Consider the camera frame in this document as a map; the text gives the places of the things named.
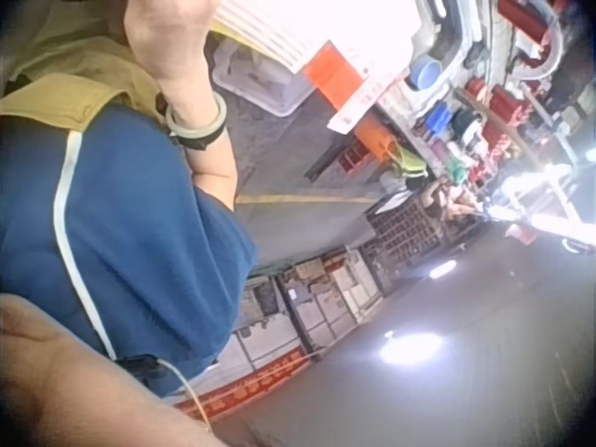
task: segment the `sign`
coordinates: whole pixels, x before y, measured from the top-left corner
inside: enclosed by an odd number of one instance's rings
[[[344,106],[333,116],[327,125],[328,129],[346,135],[373,107],[387,88],[395,82],[403,70],[384,72],[368,76]]]
[[[198,399],[205,408],[209,419],[221,417],[237,410],[251,400],[264,396],[309,363],[310,359],[305,358],[303,349],[296,347],[279,359],[266,364],[263,368],[245,375],[231,384],[199,396]],[[177,404],[176,407],[194,419],[201,419],[198,408],[192,399],[185,400]]]

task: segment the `white strap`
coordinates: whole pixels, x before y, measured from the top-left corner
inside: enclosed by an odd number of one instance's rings
[[[91,321],[91,326],[93,326],[95,332],[100,336],[110,359],[115,360],[116,355],[112,343],[110,342],[110,337],[108,337],[108,334],[103,327],[102,318],[100,317],[97,307],[95,307],[95,303],[93,303],[93,299],[91,298],[91,295],[89,295],[85,282],[76,266],[73,251],[71,250],[68,237],[66,236],[66,201],[71,189],[71,184],[73,183],[76,161],[78,160],[82,141],[83,134],[81,132],[71,130],[68,134],[66,155],[64,156],[60,181],[58,182],[56,196],[54,197],[54,232],[56,233],[58,249],[60,250],[60,255],[66,266],[66,271],[68,272],[74,290]]]

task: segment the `yellow vest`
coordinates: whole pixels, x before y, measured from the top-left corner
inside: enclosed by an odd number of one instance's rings
[[[118,101],[165,126],[156,110],[156,81],[117,36],[106,36],[103,8],[97,0],[55,3],[12,74],[32,83],[3,98],[0,115],[83,132],[105,104]]]

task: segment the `skin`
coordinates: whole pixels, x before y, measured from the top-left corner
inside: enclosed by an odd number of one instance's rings
[[[443,176],[441,176],[436,181],[427,186],[425,190],[421,193],[420,200],[425,208],[429,207],[433,203],[434,197],[432,195],[437,190],[442,191],[442,197],[444,200],[442,206],[444,207],[445,212],[441,216],[441,219],[443,221],[450,221],[458,216],[477,213],[477,210],[473,206],[473,203],[469,200],[464,200],[463,196],[466,196],[466,193],[462,193],[462,196],[460,196],[456,201],[450,198],[449,181],[446,177]]]
[[[0,386],[33,443],[224,446],[20,297],[0,295],[0,336]]]
[[[204,46],[219,0],[129,0],[124,25],[139,64],[160,86],[174,119],[200,129],[218,113]],[[227,131],[206,151],[186,151],[194,184],[234,208],[237,169]]]
[[[124,29],[135,57],[161,87],[178,123],[190,129],[207,126],[218,114],[203,54],[218,5],[214,0],[129,0],[126,7]],[[28,30],[28,37],[10,40],[19,44],[10,47],[12,56],[3,59],[3,68],[34,35]],[[227,132],[205,152],[187,151],[186,156],[196,186],[231,210],[237,172]],[[33,442],[224,446],[204,425],[161,402],[26,300],[0,295],[0,331],[0,387]]]

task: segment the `blue container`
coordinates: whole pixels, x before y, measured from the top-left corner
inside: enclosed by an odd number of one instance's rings
[[[425,90],[437,82],[442,71],[439,61],[427,54],[422,54],[410,64],[408,79],[417,90]]]
[[[439,101],[428,113],[425,119],[425,126],[433,135],[442,133],[451,121],[453,114],[447,107],[447,103]]]

